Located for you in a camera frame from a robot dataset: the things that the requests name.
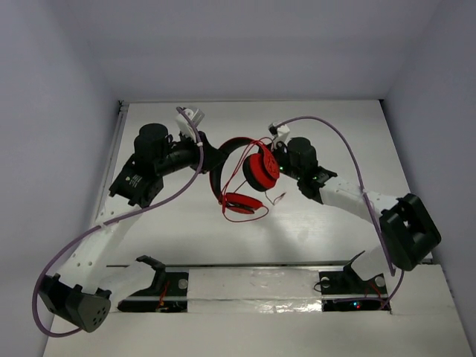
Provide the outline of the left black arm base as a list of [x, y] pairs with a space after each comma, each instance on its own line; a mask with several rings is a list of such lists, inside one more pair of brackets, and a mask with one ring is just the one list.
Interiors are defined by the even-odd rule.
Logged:
[[189, 273], [170, 271], [165, 274], [161, 288], [150, 287], [134, 293], [118, 304], [120, 312], [187, 312], [187, 292]]

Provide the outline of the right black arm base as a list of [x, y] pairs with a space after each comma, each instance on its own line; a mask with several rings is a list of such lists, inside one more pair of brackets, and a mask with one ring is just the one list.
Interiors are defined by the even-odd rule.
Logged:
[[321, 294], [324, 312], [360, 312], [389, 310], [383, 274], [369, 280], [344, 271], [323, 271], [313, 290]]

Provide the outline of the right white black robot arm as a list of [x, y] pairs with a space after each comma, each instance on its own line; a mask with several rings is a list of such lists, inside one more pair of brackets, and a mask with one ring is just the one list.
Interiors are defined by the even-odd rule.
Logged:
[[351, 259], [344, 285], [360, 292], [370, 278], [395, 270], [412, 271], [442, 240], [420, 197], [386, 196], [364, 189], [322, 167], [310, 141], [293, 138], [272, 150], [283, 175], [297, 181], [301, 194], [321, 205], [341, 209], [374, 226], [379, 244]]

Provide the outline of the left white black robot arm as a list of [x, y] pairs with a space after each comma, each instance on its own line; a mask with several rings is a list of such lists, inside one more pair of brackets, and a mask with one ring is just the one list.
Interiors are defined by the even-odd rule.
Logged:
[[142, 214], [177, 199], [198, 175], [225, 158], [195, 125], [182, 125], [178, 141], [162, 124], [142, 126], [133, 154], [110, 186], [95, 224], [40, 273], [32, 297], [36, 327], [52, 338], [94, 332], [130, 295], [161, 291], [166, 275], [162, 262], [142, 255], [107, 275], [109, 258]]

